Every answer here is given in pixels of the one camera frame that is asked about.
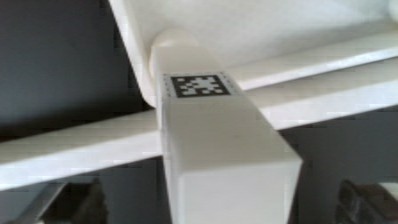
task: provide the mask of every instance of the white panel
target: white panel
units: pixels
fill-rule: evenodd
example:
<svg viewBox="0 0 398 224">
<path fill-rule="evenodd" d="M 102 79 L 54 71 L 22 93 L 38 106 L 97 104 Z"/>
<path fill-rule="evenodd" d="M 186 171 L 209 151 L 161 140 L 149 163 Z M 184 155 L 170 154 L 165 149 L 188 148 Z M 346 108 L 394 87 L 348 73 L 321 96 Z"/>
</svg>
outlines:
<svg viewBox="0 0 398 224">
<path fill-rule="evenodd" d="M 398 105 L 398 58 L 246 92 L 284 129 Z"/>
<path fill-rule="evenodd" d="M 154 111 L 0 144 L 0 190 L 161 155 Z"/>
</svg>

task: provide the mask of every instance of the black surface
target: black surface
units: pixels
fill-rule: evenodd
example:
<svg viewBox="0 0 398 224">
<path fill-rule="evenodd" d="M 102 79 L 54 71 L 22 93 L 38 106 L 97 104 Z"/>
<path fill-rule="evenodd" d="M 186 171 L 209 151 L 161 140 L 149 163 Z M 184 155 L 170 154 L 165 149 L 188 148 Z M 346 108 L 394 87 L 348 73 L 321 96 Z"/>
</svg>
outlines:
<svg viewBox="0 0 398 224">
<path fill-rule="evenodd" d="M 398 182 L 398 107 L 280 134 L 303 158 L 289 223 L 330 224 L 340 181 Z"/>
<path fill-rule="evenodd" d="M 86 184 L 97 179 L 106 204 L 108 224 L 170 224 L 165 171 L 161 158 L 147 159 L 122 166 L 54 180 L 58 183 Z M 47 183 L 33 184 L 0 192 L 0 223 L 19 216 Z M 1 205 L 19 201 L 12 210 Z"/>
<path fill-rule="evenodd" d="M 0 1 L 0 140 L 145 110 L 106 1 Z"/>
</svg>

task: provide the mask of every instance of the dark background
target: dark background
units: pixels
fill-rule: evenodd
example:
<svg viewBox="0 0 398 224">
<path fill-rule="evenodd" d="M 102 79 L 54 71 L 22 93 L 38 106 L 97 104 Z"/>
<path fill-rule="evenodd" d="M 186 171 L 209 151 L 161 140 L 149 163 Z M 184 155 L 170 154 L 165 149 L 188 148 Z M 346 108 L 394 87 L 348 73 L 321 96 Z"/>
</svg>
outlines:
<svg viewBox="0 0 398 224">
<path fill-rule="evenodd" d="M 0 1 L 0 102 L 0 141 L 150 109 L 106 1 Z M 332 222 L 342 179 L 398 181 L 396 110 L 280 131 L 303 158 L 291 223 Z M 159 158 L 63 181 L 94 177 L 110 223 L 168 223 Z M 0 223 L 15 218 L 42 186 L 0 192 Z"/>
</svg>

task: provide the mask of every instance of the white vertical post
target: white vertical post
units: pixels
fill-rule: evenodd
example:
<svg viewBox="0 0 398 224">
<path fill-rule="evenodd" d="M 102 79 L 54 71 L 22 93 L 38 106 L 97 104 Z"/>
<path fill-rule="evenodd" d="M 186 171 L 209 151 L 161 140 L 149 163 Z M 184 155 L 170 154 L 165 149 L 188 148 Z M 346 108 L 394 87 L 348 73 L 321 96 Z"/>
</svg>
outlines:
<svg viewBox="0 0 398 224">
<path fill-rule="evenodd" d="M 282 224 L 300 158 L 182 31 L 152 46 L 172 221 Z"/>
</svg>

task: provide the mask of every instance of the black and white label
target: black and white label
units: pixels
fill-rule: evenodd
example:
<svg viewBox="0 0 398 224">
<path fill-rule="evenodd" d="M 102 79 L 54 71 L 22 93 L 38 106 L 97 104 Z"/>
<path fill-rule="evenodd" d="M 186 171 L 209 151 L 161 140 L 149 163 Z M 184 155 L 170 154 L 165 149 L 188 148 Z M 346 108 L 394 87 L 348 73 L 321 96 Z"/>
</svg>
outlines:
<svg viewBox="0 0 398 224">
<path fill-rule="evenodd" d="M 166 75 L 168 95 L 175 98 L 232 95 L 232 86 L 221 73 Z"/>
</svg>

